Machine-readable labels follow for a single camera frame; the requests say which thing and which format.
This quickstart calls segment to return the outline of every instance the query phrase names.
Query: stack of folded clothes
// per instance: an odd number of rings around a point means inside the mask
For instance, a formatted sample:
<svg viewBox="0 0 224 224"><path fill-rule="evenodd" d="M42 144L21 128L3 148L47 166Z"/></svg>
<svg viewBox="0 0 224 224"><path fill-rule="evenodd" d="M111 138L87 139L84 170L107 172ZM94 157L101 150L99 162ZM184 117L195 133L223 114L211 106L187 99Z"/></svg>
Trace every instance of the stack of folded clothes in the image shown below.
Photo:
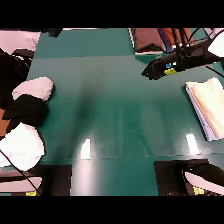
<svg viewBox="0 0 224 224"><path fill-rule="evenodd" d="M14 101L6 108L2 120L9 121L6 135L0 141L0 150L18 169L27 171L44 155L44 144L36 130L48 113L47 101L53 82L40 77L22 82L13 92ZM0 153L0 167L10 163Z"/></svg>
<svg viewBox="0 0 224 224"><path fill-rule="evenodd" d="M191 36L190 28L184 28L184 30L189 39ZM175 51L176 45L171 28L129 28L129 33L136 55L162 54L163 51L172 53ZM178 29L176 29L176 34L181 46L182 40Z"/></svg>
<svg viewBox="0 0 224 224"><path fill-rule="evenodd" d="M224 90L217 78L187 82L186 90L208 141L224 138Z"/></svg>

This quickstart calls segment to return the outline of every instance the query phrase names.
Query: maroon cloth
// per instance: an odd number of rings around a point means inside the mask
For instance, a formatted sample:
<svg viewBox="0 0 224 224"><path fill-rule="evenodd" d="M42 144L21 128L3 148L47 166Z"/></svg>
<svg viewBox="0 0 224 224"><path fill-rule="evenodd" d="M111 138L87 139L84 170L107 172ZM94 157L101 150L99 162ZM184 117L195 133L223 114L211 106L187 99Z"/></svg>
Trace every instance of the maroon cloth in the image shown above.
<svg viewBox="0 0 224 224"><path fill-rule="evenodd" d="M163 42L157 28L135 28L134 34L136 51L150 45L154 45L162 49Z"/></svg>

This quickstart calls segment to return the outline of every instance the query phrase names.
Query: table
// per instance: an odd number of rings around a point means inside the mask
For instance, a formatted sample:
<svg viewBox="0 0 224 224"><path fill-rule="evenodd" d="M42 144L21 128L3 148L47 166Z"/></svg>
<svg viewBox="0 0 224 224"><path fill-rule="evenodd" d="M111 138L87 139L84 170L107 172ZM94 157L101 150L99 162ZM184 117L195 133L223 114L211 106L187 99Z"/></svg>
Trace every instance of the table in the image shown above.
<svg viewBox="0 0 224 224"><path fill-rule="evenodd" d="M205 141L184 86L216 73L149 81L140 74L155 57L135 57L124 28L41 35L28 79L55 83L41 163L73 164L72 195L158 195L155 160L208 158L224 169L224 141Z"/></svg>

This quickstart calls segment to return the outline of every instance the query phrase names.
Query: table surface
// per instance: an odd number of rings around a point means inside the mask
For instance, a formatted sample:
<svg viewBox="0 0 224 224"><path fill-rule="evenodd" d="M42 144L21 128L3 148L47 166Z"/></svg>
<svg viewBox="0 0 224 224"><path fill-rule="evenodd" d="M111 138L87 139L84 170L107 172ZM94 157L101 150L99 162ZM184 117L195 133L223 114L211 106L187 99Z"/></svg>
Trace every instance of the table surface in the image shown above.
<svg viewBox="0 0 224 224"><path fill-rule="evenodd" d="M224 169L224 141L206 141L185 90L216 73L149 81L140 74L156 57L134 56L125 28L41 35L28 79L55 84L41 163L73 164L72 195L158 195L156 160L208 158Z"/></svg>

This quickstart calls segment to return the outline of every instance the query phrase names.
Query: green table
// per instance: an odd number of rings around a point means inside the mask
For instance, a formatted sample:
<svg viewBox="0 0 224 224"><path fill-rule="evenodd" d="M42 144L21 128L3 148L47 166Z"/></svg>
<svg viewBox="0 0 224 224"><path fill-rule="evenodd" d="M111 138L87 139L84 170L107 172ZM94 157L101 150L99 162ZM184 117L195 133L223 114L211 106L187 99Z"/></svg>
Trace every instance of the green table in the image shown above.
<svg viewBox="0 0 224 224"><path fill-rule="evenodd" d="M41 35L28 79L55 83L41 163L73 164L72 195L158 195L155 160L208 158L224 169L224 141L205 141L185 91L216 74L149 81L140 74L155 57L135 57L123 28Z"/></svg>

